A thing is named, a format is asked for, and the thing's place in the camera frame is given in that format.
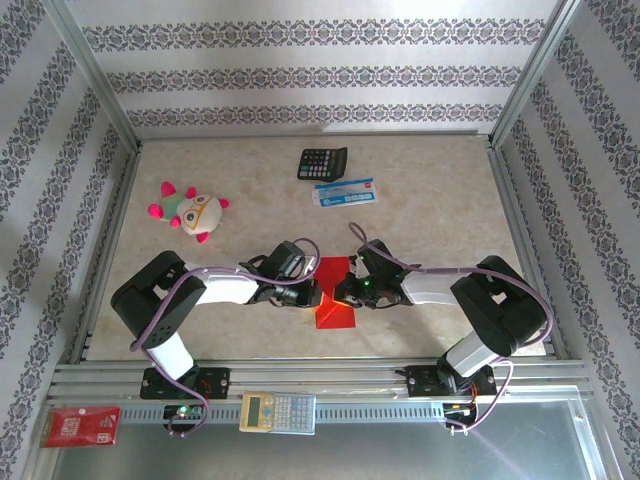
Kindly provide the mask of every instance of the red package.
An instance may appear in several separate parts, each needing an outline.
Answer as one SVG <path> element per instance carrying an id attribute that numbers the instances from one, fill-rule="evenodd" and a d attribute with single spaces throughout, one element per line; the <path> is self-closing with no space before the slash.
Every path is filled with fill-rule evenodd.
<path id="1" fill-rule="evenodd" d="M 43 448 L 113 445 L 120 407 L 53 408 L 40 437 Z"/>
<path id="2" fill-rule="evenodd" d="M 333 301 L 333 290 L 351 270 L 349 257 L 321 257 L 314 275 L 322 290 L 322 303 L 316 307 L 316 328 L 354 328 L 353 308 Z"/>

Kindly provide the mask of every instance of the black calculator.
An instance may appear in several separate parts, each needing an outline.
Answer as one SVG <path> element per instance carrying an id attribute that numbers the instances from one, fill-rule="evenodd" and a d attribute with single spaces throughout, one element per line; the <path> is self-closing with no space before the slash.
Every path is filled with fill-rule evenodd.
<path id="1" fill-rule="evenodd" d="M 302 151 L 298 178 L 334 182 L 342 178 L 347 168 L 347 148 L 311 149 Z"/>

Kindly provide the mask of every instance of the striped wall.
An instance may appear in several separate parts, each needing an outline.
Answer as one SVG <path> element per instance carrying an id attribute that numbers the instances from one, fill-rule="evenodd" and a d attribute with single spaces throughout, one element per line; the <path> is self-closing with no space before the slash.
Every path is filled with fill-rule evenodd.
<path id="1" fill-rule="evenodd" d="M 129 158 L 38 0 L 0 1 L 0 479 L 20 478 Z"/>
<path id="2" fill-rule="evenodd" d="M 489 133 L 556 0 L 69 2 L 142 139 Z"/>
<path id="3" fill-rule="evenodd" d="M 625 478 L 640 477 L 639 9 L 583 2 L 502 149 Z"/>

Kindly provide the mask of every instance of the robotic arm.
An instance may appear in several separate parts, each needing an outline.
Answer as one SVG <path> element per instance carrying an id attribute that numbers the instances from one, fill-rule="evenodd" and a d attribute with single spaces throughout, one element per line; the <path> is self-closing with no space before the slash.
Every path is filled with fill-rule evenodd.
<path id="1" fill-rule="evenodd" d="M 177 332 L 189 312 L 197 305 L 216 302 L 251 305 L 269 301 L 275 306 L 315 307 L 322 291 L 316 280 L 299 278 L 312 275 L 306 272 L 311 263 L 305 265 L 305 260 L 302 249 L 287 241 L 271 255 L 242 262 L 236 269 L 197 268 L 166 251 L 115 292 L 111 307 L 137 338 L 132 349 L 144 348 L 171 379 L 184 383 L 197 369 Z M 172 289 L 170 301 L 158 316 Z"/>
<path id="2" fill-rule="evenodd" d="M 360 237 L 363 232 L 355 228 Z M 471 269 L 429 271 L 397 261 L 378 239 L 361 240 L 364 245 L 357 256 L 350 257 L 355 273 L 348 273 L 336 286 L 335 301 L 371 309 L 457 305 L 469 319 L 474 331 L 438 361 L 438 379 L 449 393 L 468 385 L 469 377 L 498 357 L 509 357 L 521 346 L 534 343 L 529 340 L 547 321 L 544 301 L 519 288 L 517 284 L 532 291 L 500 257 L 489 256 Z"/>

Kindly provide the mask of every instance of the marble pattern surface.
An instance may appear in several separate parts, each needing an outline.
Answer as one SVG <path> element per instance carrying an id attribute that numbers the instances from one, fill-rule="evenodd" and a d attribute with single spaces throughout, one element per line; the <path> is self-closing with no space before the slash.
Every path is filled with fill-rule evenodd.
<path id="1" fill-rule="evenodd" d="M 311 202 L 314 182 L 296 179 L 304 148 L 349 148 L 345 179 L 372 176 L 380 201 L 333 209 Z M 160 184 L 228 198 L 222 224 L 200 245 L 147 215 Z M 133 337 L 109 306 L 114 291 L 163 250 L 200 265 L 233 266 L 282 240 L 318 242 L 323 255 L 352 255 L 357 221 L 407 262 L 473 265 L 517 258 L 484 139 L 473 136 L 344 136 L 153 141 L 144 145 L 89 359 L 134 359 Z M 180 328 L 194 358 L 439 356 L 471 326 L 456 307 L 421 305 L 356 312 L 354 329 L 317 330 L 313 310 L 209 304 Z M 542 347 L 529 353 L 544 352 Z"/>

